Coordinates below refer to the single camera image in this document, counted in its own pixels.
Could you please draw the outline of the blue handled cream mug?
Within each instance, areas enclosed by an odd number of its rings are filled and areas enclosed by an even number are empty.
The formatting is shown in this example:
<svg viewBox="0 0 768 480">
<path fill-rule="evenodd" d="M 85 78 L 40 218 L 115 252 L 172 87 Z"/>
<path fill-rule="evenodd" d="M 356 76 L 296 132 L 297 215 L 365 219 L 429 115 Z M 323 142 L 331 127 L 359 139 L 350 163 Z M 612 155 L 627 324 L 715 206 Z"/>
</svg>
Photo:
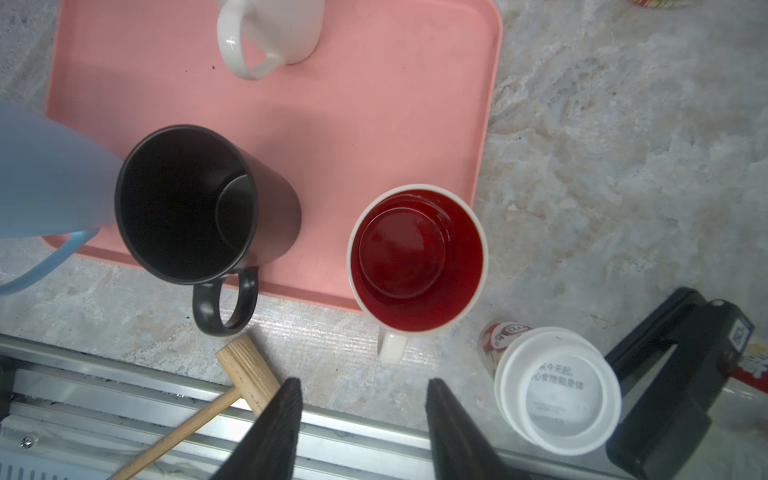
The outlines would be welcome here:
<svg viewBox="0 0 768 480">
<path fill-rule="evenodd" d="M 41 280 L 115 223 L 122 165 L 85 135 L 18 104 L 1 103 L 1 236 L 69 236 L 48 258 L 3 284 L 3 296 Z"/>
</svg>

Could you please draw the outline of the black mug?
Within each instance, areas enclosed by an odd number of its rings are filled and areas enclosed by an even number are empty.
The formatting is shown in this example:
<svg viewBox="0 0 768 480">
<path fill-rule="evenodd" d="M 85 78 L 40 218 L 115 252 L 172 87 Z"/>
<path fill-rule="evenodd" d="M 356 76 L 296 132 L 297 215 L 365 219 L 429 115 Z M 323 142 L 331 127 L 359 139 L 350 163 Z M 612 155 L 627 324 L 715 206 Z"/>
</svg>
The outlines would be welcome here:
<svg viewBox="0 0 768 480">
<path fill-rule="evenodd" d="M 193 319 L 217 337 L 246 327 L 260 268 L 290 250 L 302 223 L 282 175 L 196 125 L 141 140 L 119 173 L 114 207 L 133 258 L 162 280 L 192 286 Z"/>
</svg>

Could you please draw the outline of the white round lidded jar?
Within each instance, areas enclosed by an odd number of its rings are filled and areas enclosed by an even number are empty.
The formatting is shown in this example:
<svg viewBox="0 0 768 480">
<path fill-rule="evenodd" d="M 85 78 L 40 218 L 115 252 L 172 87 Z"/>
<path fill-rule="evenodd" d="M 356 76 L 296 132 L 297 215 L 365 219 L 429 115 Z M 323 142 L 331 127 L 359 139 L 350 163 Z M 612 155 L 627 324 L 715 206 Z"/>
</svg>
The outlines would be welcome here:
<svg viewBox="0 0 768 480">
<path fill-rule="evenodd" d="M 502 417 L 526 441 L 579 456 L 601 448 L 615 432 L 622 411 L 618 378 L 580 335 L 495 320 L 480 333 L 478 352 Z"/>
</svg>

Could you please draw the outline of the pink tray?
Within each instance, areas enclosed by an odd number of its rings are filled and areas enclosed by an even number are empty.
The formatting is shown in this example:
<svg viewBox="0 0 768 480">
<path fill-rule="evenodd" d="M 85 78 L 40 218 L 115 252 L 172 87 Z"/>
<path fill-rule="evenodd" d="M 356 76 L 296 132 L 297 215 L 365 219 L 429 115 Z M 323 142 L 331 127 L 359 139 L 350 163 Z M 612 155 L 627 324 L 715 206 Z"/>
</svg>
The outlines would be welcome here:
<svg viewBox="0 0 768 480">
<path fill-rule="evenodd" d="M 286 178 L 300 236 L 260 293 L 354 311 L 353 226 L 427 183 L 474 198 L 503 37 L 490 1 L 330 1 L 304 62 L 225 66 L 212 1 L 64 1 L 46 115 L 119 156 L 171 125 L 218 132 Z"/>
</svg>

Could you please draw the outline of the wooden mallet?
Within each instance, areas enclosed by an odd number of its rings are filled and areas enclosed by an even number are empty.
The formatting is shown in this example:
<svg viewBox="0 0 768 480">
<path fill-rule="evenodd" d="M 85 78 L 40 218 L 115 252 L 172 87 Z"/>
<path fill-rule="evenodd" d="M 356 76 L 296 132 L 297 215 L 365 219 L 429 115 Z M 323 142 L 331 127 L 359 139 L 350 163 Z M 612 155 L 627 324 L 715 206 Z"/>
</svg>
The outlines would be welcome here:
<svg viewBox="0 0 768 480">
<path fill-rule="evenodd" d="M 219 350 L 216 358 L 233 387 L 112 474 L 109 480 L 133 478 L 239 399 L 244 399 L 256 416 L 264 411 L 278 392 L 280 382 L 250 337 L 239 336 Z"/>
</svg>

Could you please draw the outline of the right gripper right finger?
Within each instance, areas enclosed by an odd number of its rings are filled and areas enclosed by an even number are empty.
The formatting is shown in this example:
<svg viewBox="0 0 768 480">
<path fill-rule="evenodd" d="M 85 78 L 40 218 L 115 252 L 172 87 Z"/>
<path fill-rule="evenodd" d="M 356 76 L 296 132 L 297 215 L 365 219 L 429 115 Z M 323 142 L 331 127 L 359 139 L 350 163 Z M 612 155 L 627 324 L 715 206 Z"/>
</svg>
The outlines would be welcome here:
<svg viewBox="0 0 768 480">
<path fill-rule="evenodd" d="M 428 383 L 425 411 L 436 479 L 530 479 L 504 464 L 442 379 Z"/>
</svg>

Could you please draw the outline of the red interior white mug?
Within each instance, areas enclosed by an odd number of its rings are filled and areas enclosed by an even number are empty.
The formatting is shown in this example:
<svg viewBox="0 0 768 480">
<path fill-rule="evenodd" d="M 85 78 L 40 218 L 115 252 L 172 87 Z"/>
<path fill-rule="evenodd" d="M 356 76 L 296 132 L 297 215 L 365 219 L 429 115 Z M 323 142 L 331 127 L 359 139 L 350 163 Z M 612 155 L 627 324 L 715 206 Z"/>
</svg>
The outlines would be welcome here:
<svg viewBox="0 0 768 480">
<path fill-rule="evenodd" d="M 380 325 L 379 361 L 398 363 L 409 339 L 464 318 L 488 264 L 483 228 L 456 194 L 409 184 L 374 200 L 353 227 L 346 272 L 358 306 Z"/>
</svg>

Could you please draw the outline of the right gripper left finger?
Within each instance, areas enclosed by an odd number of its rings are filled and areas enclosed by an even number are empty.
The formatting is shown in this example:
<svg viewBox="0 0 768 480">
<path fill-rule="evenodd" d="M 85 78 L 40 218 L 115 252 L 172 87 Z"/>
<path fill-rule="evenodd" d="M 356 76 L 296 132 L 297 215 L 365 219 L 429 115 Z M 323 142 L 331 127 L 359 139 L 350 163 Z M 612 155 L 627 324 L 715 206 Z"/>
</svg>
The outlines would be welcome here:
<svg viewBox="0 0 768 480">
<path fill-rule="evenodd" d="M 300 380 L 288 378 L 212 479 L 292 479 L 302 411 Z"/>
</svg>

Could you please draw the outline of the black stapler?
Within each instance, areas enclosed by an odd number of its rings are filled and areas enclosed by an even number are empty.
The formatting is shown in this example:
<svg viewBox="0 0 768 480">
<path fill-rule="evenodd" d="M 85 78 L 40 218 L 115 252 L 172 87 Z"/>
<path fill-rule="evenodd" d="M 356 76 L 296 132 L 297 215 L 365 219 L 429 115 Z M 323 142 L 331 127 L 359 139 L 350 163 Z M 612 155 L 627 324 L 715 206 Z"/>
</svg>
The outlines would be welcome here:
<svg viewBox="0 0 768 480">
<path fill-rule="evenodd" d="M 675 290 L 605 357 L 623 394 L 666 361 L 607 441 L 609 460 L 636 479 L 673 478 L 707 434 L 753 331 L 738 306 Z"/>
</svg>

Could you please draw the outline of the cream mug middle back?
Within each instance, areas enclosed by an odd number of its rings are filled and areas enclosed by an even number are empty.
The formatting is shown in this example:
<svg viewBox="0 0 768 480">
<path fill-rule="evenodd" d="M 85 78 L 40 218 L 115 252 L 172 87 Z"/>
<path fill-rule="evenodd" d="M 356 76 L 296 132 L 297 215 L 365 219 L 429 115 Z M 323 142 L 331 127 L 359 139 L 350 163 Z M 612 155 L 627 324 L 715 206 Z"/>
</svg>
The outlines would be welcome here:
<svg viewBox="0 0 768 480">
<path fill-rule="evenodd" d="M 229 70 L 244 80 L 260 80 L 274 69 L 300 63 L 316 49 L 325 14 L 319 1 L 219 1 L 217 42 Z M 251 40 L 264 54 L 249 66 L 243 53 Z"/>
</svg>

